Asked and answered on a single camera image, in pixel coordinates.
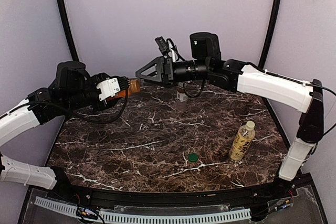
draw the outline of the bottle cap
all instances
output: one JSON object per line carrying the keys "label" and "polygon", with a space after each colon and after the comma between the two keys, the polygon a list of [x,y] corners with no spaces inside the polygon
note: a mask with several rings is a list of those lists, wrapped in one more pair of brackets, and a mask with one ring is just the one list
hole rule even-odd
{"label": "bottle cap", "polygon": [[248,131],[252,131],[254,130],[254,127],[256,126],[256,124],[253,122],[253,121],[247,121],[246,125],[245,125],[245,128],[248,130]]}
{"label": "bottle cap", "polygon": [[131,80],[130,88],[132,93],[140,93],[140,81]]}
{"label": "bottle cap", "polygon": [[190,153],[188,159],[190,162],[195,163],[198,161],[198,155],[196,153]]}

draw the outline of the bottle label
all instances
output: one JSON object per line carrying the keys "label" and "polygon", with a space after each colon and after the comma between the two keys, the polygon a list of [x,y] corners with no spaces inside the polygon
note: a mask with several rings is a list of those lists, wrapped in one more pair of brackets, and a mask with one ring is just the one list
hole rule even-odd
{"label": "bottle label", "polygon": [[240,161],[251,143],[252,139],[246,139],[238,132],[229,152],[230,158],[235,161]]}

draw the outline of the brown marble surface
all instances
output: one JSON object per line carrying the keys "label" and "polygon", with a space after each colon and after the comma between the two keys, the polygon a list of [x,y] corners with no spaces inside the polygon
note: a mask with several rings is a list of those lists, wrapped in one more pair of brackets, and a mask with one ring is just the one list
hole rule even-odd
{"label": "brown marble surface", "polygon": [[[93,113],[106,120],[121,107]],[[228,151],[239,127],[252,120],[256,138],[240,162]],[[139,192],[231,189],[271,182],[287,149],[261,98],[207,85],[176,107],[176,88],[143,83],[121,119],[97,125],[68,120],[48,165],[63,167],[75,185]],[[197,163],[187,161],[190,153]]]}

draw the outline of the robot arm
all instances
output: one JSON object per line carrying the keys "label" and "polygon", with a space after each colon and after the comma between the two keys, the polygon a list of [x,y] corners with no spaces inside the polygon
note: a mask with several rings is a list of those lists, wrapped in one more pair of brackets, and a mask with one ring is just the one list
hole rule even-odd
{"label": "robot arm", "polygon": [[[118,99],[112,98],[128,87],[129,81],[125,77],[110,77],[105,73],[91,77],[83,63],[60,63],[56,79],[49,88],[38,89],[0,116],[0,147],[29,129],[67,115],[66,111],[87,106],[100,111],[115,106]],[[29,165],[0,153],[0,181],[53,189],[64,177],[57,167]]]}
{"label": "robot arm", "polygon": [[[191,34],[190,40],[195,60],[173,62],[171,58],[157,57],[139,69],[136,76],[163,85],[206,79],[224,90],[259,95],[300,111],[302,116],[297,137],[278,174],[280,179],[293,180],[312,148],[323,137],[323,95],[319,88],[321,82],[280,76],[248,62],[222,61],[218,37],[214,34]],[[152,67],[155,67],[154,72],[143,74]]]}

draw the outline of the gray wall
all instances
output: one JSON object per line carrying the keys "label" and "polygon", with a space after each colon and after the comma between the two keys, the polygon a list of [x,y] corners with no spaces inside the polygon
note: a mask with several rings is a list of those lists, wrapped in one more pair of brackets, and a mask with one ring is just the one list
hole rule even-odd
{"label": "gray wall", "polygon": [[[0,0],[0,114],[55,78],[70,60],[56,0]],[[61,118],[28,131],[0,148],[18,161],[44,165]],[[27,187],[1,182],[0,223],[17,222]]]}
{"label": "gray wall", "polygon": [[[320,79],[336,90],[336,0],[281,0],[278,22],[266,67],[297,79]],[[335,97],[324,92],[325,129],[336,122]],[[300,114],[272,103],[290,140],[296,135]],[[311,172],[327,212],[336,223],[336,129],[320,142],[304,172]]]}
{"label": "gray wall", "polygon": [[134,76],[170,37],[191,59],[189,35],[219,35],[223,59],[257,62],[273,0],[66,0],[80,59],[90,72]]}

